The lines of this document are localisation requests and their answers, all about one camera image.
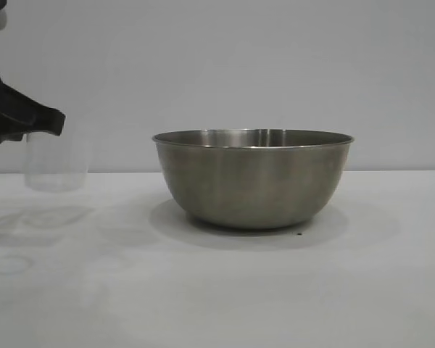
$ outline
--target metal bowl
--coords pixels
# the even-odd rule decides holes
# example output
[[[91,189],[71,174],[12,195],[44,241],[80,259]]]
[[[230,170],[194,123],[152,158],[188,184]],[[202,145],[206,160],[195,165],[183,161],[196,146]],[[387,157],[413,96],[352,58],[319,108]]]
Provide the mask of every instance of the metal bowl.
[[[194,217],[232,228],[312,218],[332,197],[353,137],[311,130],[186,130],[158,134],[167,186]]]

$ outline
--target clear plastic cup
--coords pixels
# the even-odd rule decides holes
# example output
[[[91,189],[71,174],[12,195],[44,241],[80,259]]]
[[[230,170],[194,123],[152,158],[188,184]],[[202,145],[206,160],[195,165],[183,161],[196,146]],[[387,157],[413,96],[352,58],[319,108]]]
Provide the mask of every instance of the clear plastic cup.
[[[91,149],[86,128],[67,118],[61,136],[30,133],[26,138],[25,185],[36,191],[65,192],[83,186]]]

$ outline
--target white table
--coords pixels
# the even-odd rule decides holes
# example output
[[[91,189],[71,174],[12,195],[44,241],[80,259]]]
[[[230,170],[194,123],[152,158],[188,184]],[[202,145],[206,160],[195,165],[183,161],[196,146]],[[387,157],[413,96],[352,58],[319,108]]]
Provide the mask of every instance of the white table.
[[[70,194],[0,175],[15,347],[435,348],[435,172],[345,173],[310,224],[266,236],[188,220],[157,173]]]

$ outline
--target bowl rim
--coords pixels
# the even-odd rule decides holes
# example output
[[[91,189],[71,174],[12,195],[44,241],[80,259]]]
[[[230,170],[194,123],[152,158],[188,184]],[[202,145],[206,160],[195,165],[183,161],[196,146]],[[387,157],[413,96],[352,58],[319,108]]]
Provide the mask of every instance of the bowl rim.
[[[313,145],[292,145],[292,146],[213,146],[213,145],[201,145],[201,144],[184,144],[177,141],[166,141],[159,139],[160,136],[166,136],[167,134],[171,133],[203,133],[203,132],[242,132],[242,131],[296,131],[296,132],[306,132],[306,133],[317,133],[317,134],[324,134],[324,135],[331,135],[331,136],[342,136],[345,137],[345,141],[338,141],[335,143],[328,143],[328,144],[313,144]],[[252,149],[259,149],[259,150],[274,150],[274,149],[318,149],[318,148],[324,148],[324,147],[331,147],[331,146],[339,146],[339,145],[346,145],[350,144],[353,141],[355,141],[355,138],[352,136],[349,136],[344,133],[336,133],[336,132],[329,132],[324,130],[307,130],[307,129],[286,129],[286,128],[210,128],[210,129],[193,129],[193,130],[176,130],[172,132],[164,132],[164,133],[158,133],[154,136],[152,136],[152,140],[157,144],[167,144],[167,145],[173,145],[173,146],[186,146],[186,147],[198,147],[203,149],[242,149],[242,150],[252,150]]]

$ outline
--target white wall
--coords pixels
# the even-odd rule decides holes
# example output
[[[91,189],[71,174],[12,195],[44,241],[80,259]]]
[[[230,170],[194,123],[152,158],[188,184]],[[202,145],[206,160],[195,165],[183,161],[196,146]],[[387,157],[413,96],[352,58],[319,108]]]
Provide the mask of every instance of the white wall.
[[[92,170],[157,170],[150,137],[309,128],[349,169],[435,169],[435,0],[10,0],[9,84],[94,125]],[[24,144],[0,146],[19,170]]]

